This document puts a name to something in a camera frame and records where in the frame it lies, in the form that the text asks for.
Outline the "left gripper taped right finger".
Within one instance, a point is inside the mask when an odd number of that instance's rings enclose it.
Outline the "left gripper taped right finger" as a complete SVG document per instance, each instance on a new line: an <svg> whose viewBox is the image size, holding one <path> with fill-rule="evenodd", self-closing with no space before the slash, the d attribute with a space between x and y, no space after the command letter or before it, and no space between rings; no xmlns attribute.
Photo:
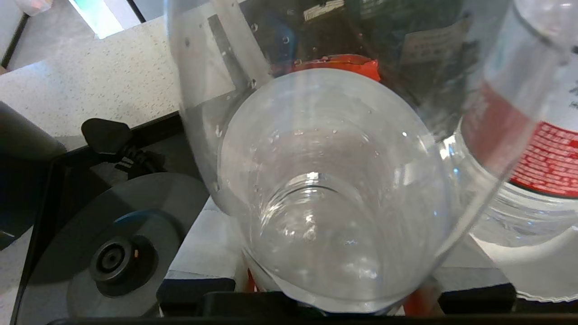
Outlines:
<svg viewBox="0 0 578 325"><path fill-rule="evenodd" d="M465 291L513 284L477 242L466 235L433 273L442 292Z"/></svg>

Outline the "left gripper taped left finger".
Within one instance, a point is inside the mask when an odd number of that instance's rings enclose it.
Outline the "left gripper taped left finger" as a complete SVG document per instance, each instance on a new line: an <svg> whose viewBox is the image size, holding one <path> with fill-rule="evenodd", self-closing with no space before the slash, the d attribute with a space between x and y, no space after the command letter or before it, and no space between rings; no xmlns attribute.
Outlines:
<svg viewBox="0 0 578 325"><path fill-rule="evenodd" d="M247 279L242 246L231 220L212 198L188 231L165 279Z"/></svg>

